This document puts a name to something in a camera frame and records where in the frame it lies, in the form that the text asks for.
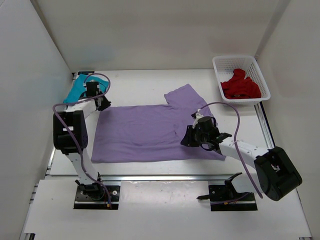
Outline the lavender t shirt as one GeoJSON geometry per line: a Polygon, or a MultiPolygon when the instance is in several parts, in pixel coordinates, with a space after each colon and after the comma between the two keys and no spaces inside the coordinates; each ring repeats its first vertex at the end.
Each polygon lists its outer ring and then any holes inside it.
{"type": "Polygon", "coordinates": [[[206,101],[186,84],[164,95],[166,104],[109,107],[97,121],[93,163],[219,160],[225,157],[200,147],[181,145],[192,113],[206,101]]]}

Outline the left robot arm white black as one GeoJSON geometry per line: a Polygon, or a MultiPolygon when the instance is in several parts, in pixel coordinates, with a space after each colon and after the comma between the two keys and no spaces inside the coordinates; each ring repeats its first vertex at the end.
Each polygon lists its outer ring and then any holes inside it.
{"type": "Polygon", "coordinates": [[[111,81],[105,75],[79,75],[63,101],[52,107],[53,144],[72,163],[78,178],[78,189],[95,201],[111,202],[110,192],[89,157],[86,118],[105,110],[111,102],[106,98],[111,81]]]}

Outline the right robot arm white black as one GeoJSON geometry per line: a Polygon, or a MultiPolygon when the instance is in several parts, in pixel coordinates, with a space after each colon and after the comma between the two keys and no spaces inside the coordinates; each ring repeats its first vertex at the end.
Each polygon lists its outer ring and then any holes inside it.
{"type": "Polygon", "coordinates": [[[256,171],[256,184],[269,199],[279,201],[303,182],[301,175],[281,147],[258,147],[226,132],[220,132],[214,117],[192,114],[194,122],[188,125],[180,142],[185,147],[201,147],[241,161],[256,171]]]}

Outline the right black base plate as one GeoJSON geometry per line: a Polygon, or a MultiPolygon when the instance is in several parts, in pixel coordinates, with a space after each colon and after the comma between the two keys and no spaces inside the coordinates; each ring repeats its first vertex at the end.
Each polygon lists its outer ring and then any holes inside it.
{"type": "Polygon", "coordinates": [[[233,185],[233,180],[241,176],[241,172],[224,180],[223,184],[213,184],[208,186],[207,195],[200,195],[198,201],[209,200],[211,212],[242,212],[257,211],[257,203],[253,192],[238,192],[233,185]]]}

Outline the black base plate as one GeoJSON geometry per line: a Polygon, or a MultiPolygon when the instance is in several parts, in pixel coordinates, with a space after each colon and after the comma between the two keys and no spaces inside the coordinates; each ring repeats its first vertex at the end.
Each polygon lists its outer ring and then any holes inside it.
{"type": "Polygon", "coordinates": [[[119,182],[113,182],[111,185],[105,185],[105,188],[97,183],[91,185],[80,184],[75,181],[77,189],[74,197],[73,208],[75,210],[118,210],[121,185],[119,182]]]}
{"type": "Polygon", "coordinates": [[[241,172],[224,180],[223,184],[213,184],[208,186],[207,195],[200,195],[198,201],[209,200],[211,212],[242,212],[257,211],[257,203],[253,192],[238,192],[233,185],[233,180],[241,176],[241,172]]]}

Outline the red t shirt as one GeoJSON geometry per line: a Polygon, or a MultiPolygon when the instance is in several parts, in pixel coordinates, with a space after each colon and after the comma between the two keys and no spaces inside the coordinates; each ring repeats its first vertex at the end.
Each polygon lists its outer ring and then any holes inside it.
{"type": "Polygon", "coordinates": [[[222,82],[221,87],[224,96],[230,100],[262,97],[259,86],[240,68],[234,69],[232,78],[222,82]]]}

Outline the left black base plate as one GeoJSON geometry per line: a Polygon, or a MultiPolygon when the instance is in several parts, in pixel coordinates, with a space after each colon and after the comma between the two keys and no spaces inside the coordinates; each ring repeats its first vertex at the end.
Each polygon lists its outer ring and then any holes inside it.
{"type": "Polygon", "coordinates": [[[105,188],[97,183],[91,185],[80,184],[75,181],[77,189],[74,197],[73,208],[75,210],[118,210],[121,185],[119,182],[113,182],[111,185],[105,185],[105,188]]]}

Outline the teal t shirt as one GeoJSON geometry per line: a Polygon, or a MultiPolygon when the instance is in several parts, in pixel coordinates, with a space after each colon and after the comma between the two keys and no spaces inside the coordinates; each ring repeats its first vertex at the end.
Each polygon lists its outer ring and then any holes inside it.
{"type": "Polygon", "coordinates": [[[69,91],[67,97],[64,99],[63,103],[75,103],[77,102],[81,95],[86,91],[85,85],[86,82],[90,80],[95,80],[99,82],[100,89],[103,93],[109,91],[110,88],[110,79],[103,74],[91,74],[91,75],[78,75],[74,80],[71,90],[69,91]]]}

